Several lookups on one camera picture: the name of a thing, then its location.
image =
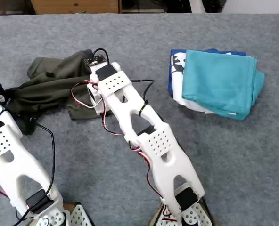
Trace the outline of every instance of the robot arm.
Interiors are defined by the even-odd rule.
[[[133,146],[139,146],[139,150],[148,157],[155,185],[162,196],[161,201],[181,224],[182,212],[197,203],[205,194],[191,161],[179,146],[170,126],[162,121],[150,105],[144,102],[130,79],[120,70],[119,65],[112,63],[105,67],[108,69],[101,68],[90,76],[92,81],[98,83],[98,89],[95,89],[94,93],[94,103],[102,97],[107,108],[118,119],[125,140]],[[128,102],[120,101],[122,95],[126,96]],[[98,114],[101,111],[101,105],[102,103],[96,106]],[[132,114],[138,114],[149,121],[153,131],[147,128],[142,134],[136,134],[132,128]],[[174,179],[177,176],[184,178],[186,183],[174,190]],[[178,202],[178,194],[189,190],[192,191],[190,194],[192,197],[186,203]]]
[[[7,194],[10,203],[21,216],[28,208],[39,201],[50,185],[50,178],[40,163],[24,148],[20,139],[22,133],[12,118],[11,114],[0,105],[0,121],[4,126],[0,127],[0,185]],[[7,160],[5,154],[11,152],[13,160]],[[20,176],[27,176],[38,182],[42,190],[29,198],[23,197],[19,183]],[[46,217],[50,224],[59,226],[64,222],[63,199],[58,189],[53,185],[48,196],[37,204],[25,218]]]

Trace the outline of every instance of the stack of folded clothes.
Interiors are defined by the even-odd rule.
[[[245,52],[171,50],[168,91],[191,110],[245,119],[263,84],[257,60]]]

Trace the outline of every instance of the folded teal towel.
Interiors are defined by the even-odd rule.
[[[187,50],[182,97],[218,115],[245,119],[263,84],[253,57]]]

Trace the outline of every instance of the wooden cabinet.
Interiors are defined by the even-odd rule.
[[[36,14],[119,13],[119,0],[32,0]]]

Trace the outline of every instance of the gray carpet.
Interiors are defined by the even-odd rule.
[[[0,17],[0,81],[27,80],[38,56],[66,57],[105,48],[130,78],[156,79],[147,97],[171,125],[200,177],[222,226],[279,226],[279,15],[65,15]],[[264,89],[244,121],[179,107],[166,89],[172,48],[237,49],[259,59]],[[145,84],[136,84],[140,93]],[[80,201],[97,226],[144,226],[160,204],[145,179],[146,163],[101,120],[71,121],[66,109],[40,123],[55,133],[55,183]],[[108,118],[110,129],[118,129]],[[137,129],[143,129],[140,121]],[[22,142],[50,172],[49,135],[37,129]],[[33,184],[26,183],[29,192]],[[15,222],[0,196],[0,225]]]

